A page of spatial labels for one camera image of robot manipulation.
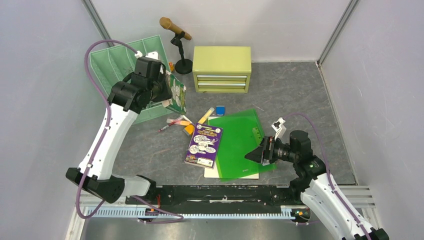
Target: microphone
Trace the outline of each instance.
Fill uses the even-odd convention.
[[[168,29],[171,30],[172,32],[176,33],[176,34],[180,34],[181,32],[185,32],[184,38],[187,40],[191,40],[192,36],[190,36],[190,34],[188,34],[186,31],[183,31],[179,26],[175,25],[171,19],[167,18],[167,17],[161,17],[159,20],[159,24],[162,26],[162,28],[164,29]]]

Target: purple book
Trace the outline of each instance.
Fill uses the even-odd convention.
[[[223,129],[196,123],[184,162],[203,168],[213,168]]]

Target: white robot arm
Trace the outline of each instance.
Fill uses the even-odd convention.
[[[388,240],[386,232],[373,226],[354,208],[340,191],[327,166],[311,149],[308,133],[295,130],[289,143],[282,143],[286,128],[279,118],[271,126],[275,137],[264,137],[259,147],[245,158],[262,165],[278,160],[293,163],[298,178],[290,182],[289,189],[296,201],[313,211],[335,240]]]
[[[124,137],[141,110],[150,101],[162,102],[172,97],[168,77],[157,52],[138,56],[134,72],[111,89],[107,99],[111,109],[109,126],[92,164],[89,164],[89,160],[104,131],[107,113],[87,155],[78,168],[67,170],[66,178],[79,185],[86,167],[89,167],[83,189],[108,203],[114,203],[121,196],[146,195],[150,187],[148,179],[114,175],[112,168]]]

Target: gray floor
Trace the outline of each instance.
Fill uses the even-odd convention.
[[[271,123],[292,112],[307,114],[318,126],[328,156],[330,169],[339,184],[354,184],[355,179],[346,149],[330,106],[326,89],[314,62],[253,63],[249,93],[196,93],[193,75],[177,75],[187,87],[187,117],[197,122],[210,108],[224,105],[225,114],[256,109],[266,135],[274,135]],[[183,126],[172,126],[158,133],[167,118],[133,125],[116,157],[113,173],[125,176],[137,174],[155,180],[160,185],[223,184],[216,178],[204,178],[204,169],[183,163],[190,138]],[[309,123],[300,116],[286,119],[288,133],[304,130],[309,133],[312,148],[322,156],[317,138]],[[259,180],[238,179],[224,184],[288,184],[296,178],[290,163],[279,162],[274,171],[263,172]]]

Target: green transparent sheet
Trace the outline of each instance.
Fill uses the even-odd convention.
[[[262,166],[245,158],[258,147],[264,131],[254,109],[208,120],[208,124],[223,128],[215,159],[221,181],[230,181],[276,168],[275,164]]]

